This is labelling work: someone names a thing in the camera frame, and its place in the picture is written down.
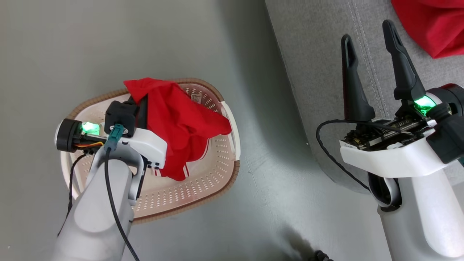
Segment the green light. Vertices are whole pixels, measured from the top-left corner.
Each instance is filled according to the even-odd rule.
[[[437,105],[432,99],[427,96],[420,98],[417,101],[414,101],[414,108],[418,110],[422,115],[426,116],[427,113]]]
[[[84,123],[82,123],[82,131],[87,133],[87,134],[99,135],[100,134],[100,125],[93,124],[91,122],[84,122]]]

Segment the teal connector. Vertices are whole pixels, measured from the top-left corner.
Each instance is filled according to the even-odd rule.
[[[103,149],[107,151],[108,148],[110,148],[112,151],[115,151],[117,143],[119,142],[123,134],[124,126],[122,126],[121,124],[115,124],[113,130],[108,135],[108,139],[106,140]]]

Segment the brown woven basket rim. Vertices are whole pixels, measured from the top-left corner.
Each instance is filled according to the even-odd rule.
[[[224,98],[222,97],[220,92],[214,86],[212,86],[211,84],[209,84],[208,82],[206,82],[204,80],[197,79],[197,78],[179,78],[179,79],[170,79],[169,81],[173,81],[173,82],[176,82],[178,84],[197,84],[197,85],[201,85],[201,86],[209,89],[218,98],[218,100],[220,102],[224,101]],[[121,96],[121,95],[124,95],[124,94],[127,94],[127,93],[129,93],[127,91],[127,89],[120,89],[120,90],[111,91],[109,93],[106,93],[106,94],[97,96],[95,98],[89,99],[89,100],[79,104],[76,108],[74,108],[74,110],[68,115],[67,118],[75,119],[76,116],[80,112],[82,112],[82,110],[84,110],[85,108],[87,108],[87,107],[89,107],[91,105],[97,104],[99,102],[102,102],[104,100],[115,98],[115,97],[118,97],[118,96]],[[148,215],[148,216],[135,218],[133,224],[146,223],[146,222],[161,219],[161,218],[164,218],[164,217],[167,217],[167,216],[175,215],[175,214],[178,214],[180,212],[184,212],[186,210],[193,209],[193,208],[196,208],[198,206],[201,206],[201,205],[203,205],[203,204],[205,204],[207,202],[210,202],[211,200],[214,200],[214,199],[224,195],[232,187],[235,180],[237,179],[239,169],[240,169],[240,161],[237,160],[234,163],[234,168],[233,168],[232,175],[231,175],[229,181],[227,182],[227,184],[224,187],[222,187],[217,192],[215,192],[215,193],[213,193],[211,195],[208,195],[206,197],[203,197],[201,199],[198,199],[198,200],[196,200],[194,202],[191,202],[191,203],[185,204],[183,206],[174,208],[174,209],[166,210],[166,211],[156,213],[156,214],[153,214],[153,215]]]

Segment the gray fabric upholstery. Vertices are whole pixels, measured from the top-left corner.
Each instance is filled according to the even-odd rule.
[[[393,66],[382,32],[385,19],[395,23],[426,89],[447,83],[464,86],[464,57],[433,60],[407,35],[389,0],[267,0],[266,4],[313,154],[327,176],[351,190],[366,193],[325,156],[315,138],[321,122],[343,118],[340,40],[345,33],[355,41],[358,73],[377,118],[393,118],[400,106],[393,98]],[[321,132],[324,145],[339,162],[338,140],[350,128],[333,124]],[[365,172],[345,166],[367,182]],[[464,180],[457,164],[445,171],[453,184]]]

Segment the red cloth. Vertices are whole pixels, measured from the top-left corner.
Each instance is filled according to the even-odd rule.
[[[145,78],[124,85],[137,103],[148,94],[147,127],[168,144],[161,176],[184,180],[186,162],[203,156],[208,138],[232,131],[227,118],[193,102],[176,82]]]
[[[406,32],[434,59],[464,54],[464,0],[392,0]]]

